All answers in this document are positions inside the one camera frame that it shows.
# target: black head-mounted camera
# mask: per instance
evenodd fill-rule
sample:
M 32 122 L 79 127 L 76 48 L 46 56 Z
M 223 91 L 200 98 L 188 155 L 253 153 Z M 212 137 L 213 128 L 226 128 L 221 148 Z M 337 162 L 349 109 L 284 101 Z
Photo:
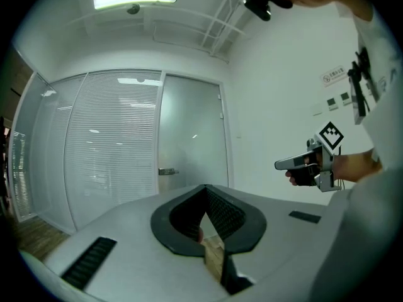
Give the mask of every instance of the black head-mounted camera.
M 271 18 L 269 1 L 285 9 L 290 9 L 293 6 L 289 0 L 244 0 L 244 4 L 247 9 L 251 10 L 260 19 L 269 21 Z

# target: wooden floor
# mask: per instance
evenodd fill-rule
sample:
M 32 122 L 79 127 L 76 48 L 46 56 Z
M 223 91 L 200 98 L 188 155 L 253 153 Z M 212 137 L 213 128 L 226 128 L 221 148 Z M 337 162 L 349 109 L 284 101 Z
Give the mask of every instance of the wooden floor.
M 220 282 L 224 260 L 224 243 L 217 235 L 204 239 L 201 244 L 206 247 L 206 266 L 214 278 Z
M 8 216 L 7 220 L 18 249 L 30 253 L 40 261 L 44 261 L 53 249 L 69 238 L 69 235 L 50 226 L 39 217 L 33 217 L 22 223 L 18 223 L 12 216 Z

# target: door frame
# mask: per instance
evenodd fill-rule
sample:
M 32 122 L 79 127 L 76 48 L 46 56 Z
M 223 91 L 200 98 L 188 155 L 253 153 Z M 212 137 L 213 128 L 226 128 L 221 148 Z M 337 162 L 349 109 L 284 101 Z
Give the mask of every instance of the door frame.
M 162 95 L 164 94 L 165 80 L 166 76 L 176 76 L 187 79 L 193 79 L 195 81 L 202 81 L 209 84 L 217 85 L 219 87 L 220 95 L 221 95 L 221 107 L 222 114 L 224 116 L 224 138 L 225 138 L 225 148 L 227 152 L 227 174 L 228 174 L 228 187 L 234 187 L 234 161 L 232 157 L 232 142 L 230 138 L 230 124 L 228 118 L 228 107 L 227 107 L 227 98 L 225 97 L 225 89 L 224 83 L 220 81 L 216 81 L 214 79 L 206 78 L 198 75 L 186 74 L 183 72 L 177 72 L 173 70 L 162 70 L 161 74 L 161 82 L 162 85 L 158 90 L 157 95 L 157 104 L 156 104 L 156 113 L 155 113 L 155 125 L 154 125 L 154 165 L 155 165 L 155 193 L 159 194 L 159 185 L 158 185 L 158 153 L 159 153 L 159 124 L 161 117 L 161 106 L 162 106 Z

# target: window blinds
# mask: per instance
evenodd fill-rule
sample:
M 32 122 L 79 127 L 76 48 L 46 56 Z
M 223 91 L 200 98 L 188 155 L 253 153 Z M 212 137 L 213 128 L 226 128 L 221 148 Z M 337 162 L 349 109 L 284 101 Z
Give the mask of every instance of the window blinds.
M 161 72 L 88 74 L 72 107 L 65 188 L 79 229 L 112 207 L 156 193 L 154 128 Z
M 31 196 L 30 153 L 33 126 L 47 85 L 34 74 L 18 105 L 10 140 L 9 178 L 11 195 L 19 221 L 35 216 Z
M 74 233 L 64 186 L 64 147 L 67 126 L 79 88 L 80 75 L 52 84 L 54 93 L 42 98 L 31 151 L 32 203 L 37 215 L 66 233 Z

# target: black slot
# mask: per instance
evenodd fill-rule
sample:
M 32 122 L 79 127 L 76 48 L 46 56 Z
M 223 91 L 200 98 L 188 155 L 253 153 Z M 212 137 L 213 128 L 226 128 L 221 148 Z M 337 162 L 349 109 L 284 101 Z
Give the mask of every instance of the black slot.
M 315 223 L 317 224 L 319 222 L 319 220 L 321 220 L 320 216 L 317 215 L 311 215 L 308 213 L 302 213 L 301 211 L 292 211 L 289 216 L 297 218 L 297 219 L 301 219 L 301 220 L 305 220 L 305 221 L 309 221 L 310 223 Z
M 84 289 L 115 244 L 115 240 L 98 238 L 62 275 L 62 279 L 77 289 Z

